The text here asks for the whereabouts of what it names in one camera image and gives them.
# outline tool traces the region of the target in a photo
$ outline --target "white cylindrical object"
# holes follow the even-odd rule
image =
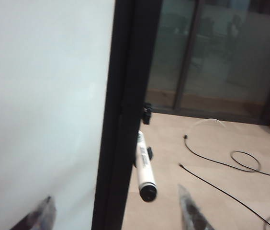
[[[146,149],[144,134],[141,131],[138,131],[136,168],[140,196],[144,201],[151,202],[156,198],[157,187]]]

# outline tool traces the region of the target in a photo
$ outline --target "white surface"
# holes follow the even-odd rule
[[[142,189],[145,183],[155,183],[151,162],[149,159],[148,151],[146,150],[146,142],[144,134],[138,131],[138,140],[136,147],[136,171],[138,187]]]
[[[113,0],[0,0],[0,230],[47,195],[90,229]]]

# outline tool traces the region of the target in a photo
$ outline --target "black metal frame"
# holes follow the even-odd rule
[[[161,0],[115,4],[93,230],[122,226],[160,8]]]
[[[186,82],[187,72],[191,64],[191,55],[192,55],[192,50],[194,46],[193,44],[197,36],[198,24],[201,17],[203,5],[204,5],[204,0],[198,0],[196,1],[195,7],[193,10],[191,25],[189,29],[189,35],[187,39],[187,45],[186,45],[186,49],[185,49],[184,57],[183,57],[182,70],[180,72],[180,78],[179,78],[179,82],[178,82],[177,90],[176,90],[176,97],[175,97],[174,105],[173,105],[173,110],[175,110],[176,113],[180,110],[180,104],[182,100],[184,85]]]
[[[221,113],[221,112],[208,112],[208,111],[200,111],[195,109],[181,108],[181,100],[183,96],[183,89],[187,79],[187,71],[191,64],[191,55],[195,42],[195,38],[198,31],[199,20],[201,17],[201,13],[203,10],[205,0],[196,0],[194,13],[191,20],[189,37],[183,57],[183,66],[180,72],[180,78],[177,85],[177,89],[175,92],[174,104],[172,107],[166,106],[153,106],[153,111],[156,113],[164,113],[171,115],[182,115],[182,116],[190,116],[190,117],[199,117],[199,118],[217,118],[224,121],[235,121],[235,122],[243,122],[243,123],[252,123],[258,125],[270,125],[270,93],[268,99],[263,108],[262,114],[259,118],[251,118],[242,115],[233,115],[229,113]]]

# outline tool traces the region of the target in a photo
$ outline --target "beige tile floor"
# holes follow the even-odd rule
[[[181,230],[178,184],[185,186],[215,230],[262,230],[263,222],[236,201],[198,180],[178,166],[181,162],[198,176],[224,189],[252,207],[263,217],[270,216],[270,177],[239,172],[200,159],[183,143],[183,135],[198,118],[153,114],[149,126],[142,125],[146,144],[154,152],[153,172],[158,196],[152,203],[141,200],[133,168],[124,214],[123,230]],[[262,171],[270,173],[270,129],[267,126],[208,121],[192,129],[189,145],[200,154],[234,164],[229,152],[241,150],[255,155]],[[253,160],[239,157],[249,166]]]

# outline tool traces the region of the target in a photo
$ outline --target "white cable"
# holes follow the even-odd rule
[[[200,120],[200,121],[195,122],[195,123],[189,128],[187,135],[189,135],[189,134],[191,133],[192,129],[193,129],[194,127],[196,127],[198,124],[201,124],[201,123],[206,122],[206,121],[218,121],[224,128],[226,128],[225,124],[224,124],[222,121],[219,121],[219,120],[217,120],[217,119],[215,119],[215,118],[207,118],[207,119],[203,119],[203,120]]]

